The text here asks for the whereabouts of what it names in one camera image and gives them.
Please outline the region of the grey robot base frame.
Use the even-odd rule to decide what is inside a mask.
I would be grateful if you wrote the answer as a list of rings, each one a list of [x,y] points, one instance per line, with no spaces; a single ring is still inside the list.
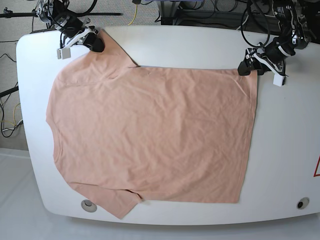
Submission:
[[[158,8],[158,17],[154,21],[161,25],[173,26],[180,23],[184,17],[204,18],[210,11],[202,10],[204,0],[155,0]]]

